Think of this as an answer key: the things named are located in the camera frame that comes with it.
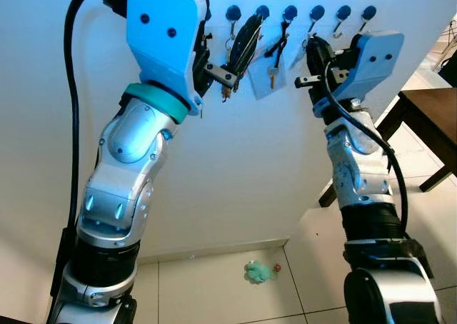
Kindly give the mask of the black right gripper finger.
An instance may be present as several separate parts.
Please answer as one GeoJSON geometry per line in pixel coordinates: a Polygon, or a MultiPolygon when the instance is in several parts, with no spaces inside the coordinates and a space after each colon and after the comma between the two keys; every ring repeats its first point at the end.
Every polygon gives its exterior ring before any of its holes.
{"type": "Polygon", "coordinates": [[[336,89],[334,67],[337,67],[336,53],[330,43],[321,37],[310,36],[306,41],[307,72],[294,80],[294,86],[322,86],[327,81],[330,89],[336,89]]]}

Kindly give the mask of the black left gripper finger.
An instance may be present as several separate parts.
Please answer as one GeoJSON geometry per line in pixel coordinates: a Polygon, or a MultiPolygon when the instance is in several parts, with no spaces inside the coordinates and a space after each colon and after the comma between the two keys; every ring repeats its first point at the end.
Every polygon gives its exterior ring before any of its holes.
{"type": "Polygon", "coordinates": [[[222,64],[222,66],[216,66],[213,63],[206,64],[206,73],[210,79],[218,81],[228,88],[235,88],[238,85],[255,56],[263,20],[264,16],[256,13],[248,18],[236,34],[226,64],[222,64]]]}

